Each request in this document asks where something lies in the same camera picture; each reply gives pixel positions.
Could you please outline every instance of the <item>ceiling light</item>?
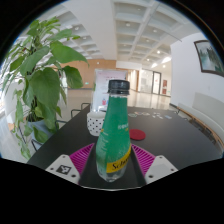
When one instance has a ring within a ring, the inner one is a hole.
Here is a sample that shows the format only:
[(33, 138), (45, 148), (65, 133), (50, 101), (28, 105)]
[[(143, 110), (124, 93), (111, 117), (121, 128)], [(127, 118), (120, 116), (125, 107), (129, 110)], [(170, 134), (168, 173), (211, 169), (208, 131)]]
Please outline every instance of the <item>ceiling light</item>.
[(156, 64), (156, 63), (153, 63), (153, 65), (152, 65), (152, 67), (151, 68), (154, 68), (154, 67), (156, 67), (158, 64)]
[(163, 59), (162, 63), (168, 62), (168, 61), (170, 61), (170, 60), (171, 60), (170, 57), (166, 57), (166, 58)]

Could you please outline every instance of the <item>glass door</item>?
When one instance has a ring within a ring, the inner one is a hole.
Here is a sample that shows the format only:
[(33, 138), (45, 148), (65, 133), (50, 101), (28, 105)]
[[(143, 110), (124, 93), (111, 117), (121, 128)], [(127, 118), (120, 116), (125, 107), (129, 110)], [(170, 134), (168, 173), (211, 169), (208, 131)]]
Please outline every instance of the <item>glass door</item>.
[(138, 91), (143, 93), (152, 93), (153, 72), (141, 70), (139, 73)]
[(152, 93), (160, 94), (161, 73), (153, 72)]

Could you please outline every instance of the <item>white wall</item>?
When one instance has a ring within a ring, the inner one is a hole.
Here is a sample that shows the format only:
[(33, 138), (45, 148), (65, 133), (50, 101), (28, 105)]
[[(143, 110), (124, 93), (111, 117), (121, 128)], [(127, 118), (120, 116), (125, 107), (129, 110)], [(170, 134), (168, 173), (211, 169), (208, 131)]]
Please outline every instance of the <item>white wall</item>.
[(127, 61), (116, 61), (116, 68), (141, 70), (142, 64)]
[(171, 96), (171, 82), (172, 82), (172, 74), (163, 72), (161, 73), (161, 88), (160, 94), (162, 94), (163, 90), (163, 80), (167, 80), (167, 89), (166, 96)]
[(206, 40), (202, 33), (192, 34), (171, 45), (172, 89), (171, 103), (179, 102), (192, 106), (195, 92), (214, 97), (224, 102), (224, 78), (202, 73), (195, 41)]
[(137, 72), (133, 70), (131, 71), (130, 89), (136, 91), (136, 86), (137, 86)]

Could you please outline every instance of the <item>white cup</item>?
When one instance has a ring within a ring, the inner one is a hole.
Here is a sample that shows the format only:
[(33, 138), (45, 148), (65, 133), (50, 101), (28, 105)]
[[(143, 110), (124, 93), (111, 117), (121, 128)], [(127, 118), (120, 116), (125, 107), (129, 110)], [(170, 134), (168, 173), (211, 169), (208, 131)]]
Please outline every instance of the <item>white cup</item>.
[(99, 112), (89, 112), (87, 114), (87, 128), (91, 135), (99, 136), (101, 129), (103, 127), (103, 122), (106, 113), (99, 111)]

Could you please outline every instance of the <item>floor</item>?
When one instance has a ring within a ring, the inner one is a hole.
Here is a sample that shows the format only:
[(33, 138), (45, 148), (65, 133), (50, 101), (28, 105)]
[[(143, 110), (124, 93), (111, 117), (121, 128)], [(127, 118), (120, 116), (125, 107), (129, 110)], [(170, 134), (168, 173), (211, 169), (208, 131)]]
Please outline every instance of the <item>floor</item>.
[[(67, 105), (63, 102), (62, 99), (59, 101), (59, 106), (61, 108), (62, 118), (58, 117), (58, 120), (69, 121), (71, 119), (71, 110), (72, 109), (81, 109), (82, 103), (91, 103), (92, 91), (91, 90), (72, 90), (68, 89), (67, 94)], [(137, 93), (133, 90), (130, 91), (128, 96), (128, 106), (131, 107), (144, 107), (144, 108), (154, 108), (154, 109), (164, 109), (164, 110), (173, 110), (177, 111), (176, 108), (169, 105), (170, 97), (148, 94), (148, 93)], [(180, 112), (178, 114), (183, 118), (189, 119), (187, 115)], [(28, 139), (28, 146), (31, 152), (31, 156), (35, 153), (35, 150)], [(0, 153), (2, 158), (13, 160), (21, 163), (26, 163), (27, 160), (21, 155), (20, 148), (17, 143), (17, 139), (13, 133), (8, 129), (6, 122), (6, 117), (3, 115), (0, 117)]]

